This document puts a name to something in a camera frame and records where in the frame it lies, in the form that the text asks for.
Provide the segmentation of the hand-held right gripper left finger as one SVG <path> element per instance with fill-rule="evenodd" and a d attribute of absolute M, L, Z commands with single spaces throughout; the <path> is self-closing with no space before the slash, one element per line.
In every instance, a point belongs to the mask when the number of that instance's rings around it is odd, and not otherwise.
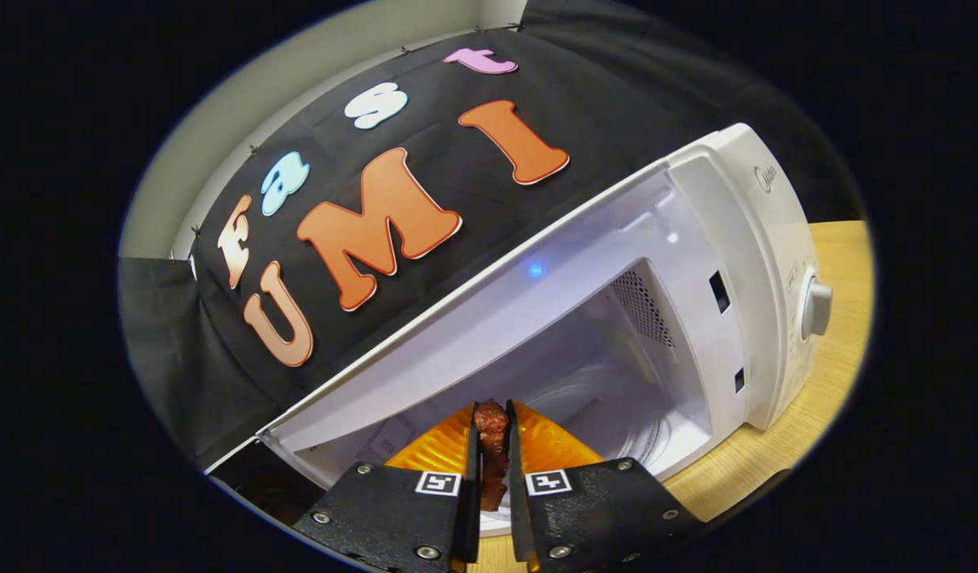
<path fill-rule="evenodd" d="M 366 570 L 465 571 L 479 543 L 477 407 L 461 407 L 387 463 L 355 463 L 297 520 L 295 533 Z"/>

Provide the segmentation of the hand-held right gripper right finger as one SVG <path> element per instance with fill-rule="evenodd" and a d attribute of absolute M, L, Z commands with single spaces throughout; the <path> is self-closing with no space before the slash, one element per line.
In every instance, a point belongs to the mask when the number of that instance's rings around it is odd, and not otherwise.
<path fill-rule="evenodd" d="M 515 557 L 530 572 L 641 572 L 707 531 L 638 460 L 601 459 L 508 400 Z"/>

